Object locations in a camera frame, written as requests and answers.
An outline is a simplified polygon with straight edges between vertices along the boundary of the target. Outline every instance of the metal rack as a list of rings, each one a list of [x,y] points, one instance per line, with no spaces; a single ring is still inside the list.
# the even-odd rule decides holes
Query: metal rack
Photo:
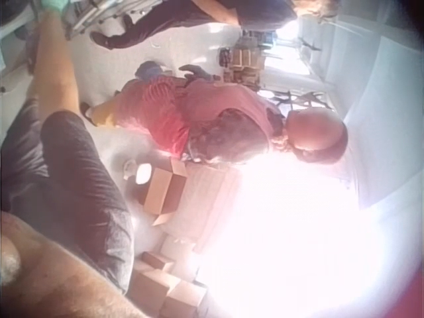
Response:
[[[108,19],[116,19],[127,13],[140,11],[146,14],[151,8],[161,4],[162,0],[89,0],[86,8],[82,3],[75,3],[74,11],[77,21],[70,27],[70,38],[78,34],[84,34],[86,29],[96,23],[104,23]]]

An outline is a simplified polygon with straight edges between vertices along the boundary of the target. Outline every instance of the skin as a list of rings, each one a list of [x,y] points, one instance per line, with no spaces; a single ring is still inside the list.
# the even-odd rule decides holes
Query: skin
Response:
[[[1,307],[11,317],[145,316],[86,263],[1,213]]]
[[[216,0],[192,0],[204,13],[213,17],[217,22],[227,25],[240,25],[237,12],[227,9]]]
[[[293,146],[308,151],[334,145],[343,133],[343,123],[325,108],[312,107],[288,114],[285,133]]]
[[[45,12],[39,26],[40,42],[34,72],[34,90],[39,98],[40,118],[44,121],[57,111],[80,114],[78,87],[60,13]]]

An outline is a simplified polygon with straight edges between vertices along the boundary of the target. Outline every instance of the shoe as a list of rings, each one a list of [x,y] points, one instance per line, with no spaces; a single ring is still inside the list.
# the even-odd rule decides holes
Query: shoe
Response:
[[[87,119],[93,126],[95,126],[95,123],[93,123],[93,120],[88,116],[88,111],[91,109],[90,105],[87,103],[80,103],[79,105],[79,111],[81,112],[81,115]]]
[[[125,31],[128,31],[134,25],[130,15],[124,15],[122,20],[124,22]]]
[[[109,38],[100,32],[91,32],[90,33],[90,39],[96,43],[98,46],[102,46],[104,48],[107,48],[108,50],[112,50],[113,48],[109,45]]]

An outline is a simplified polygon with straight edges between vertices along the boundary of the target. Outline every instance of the green glove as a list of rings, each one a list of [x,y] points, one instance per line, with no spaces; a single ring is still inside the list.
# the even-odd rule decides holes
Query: green glove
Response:
[[[41,4],[45,9],[53,9],[63,12],[65,7],[68,5],[69,0],[41,0]]]

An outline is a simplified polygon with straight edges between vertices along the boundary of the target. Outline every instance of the window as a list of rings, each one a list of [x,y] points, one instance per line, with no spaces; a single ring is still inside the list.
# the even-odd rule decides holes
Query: window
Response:
[[[299,34],[299,23],[292,21],[277,30],[276,34],[277,39],[274,41],[274,46],[264,51],[265,67],[287,73],[309,75],[309,68],[301,60],[296,40]]]
[[[267,56],[265,58],[265,67],[299,75],[309,75],[311,73],[300,57],[285,58],[282,56],[281,58],[275,58]]]

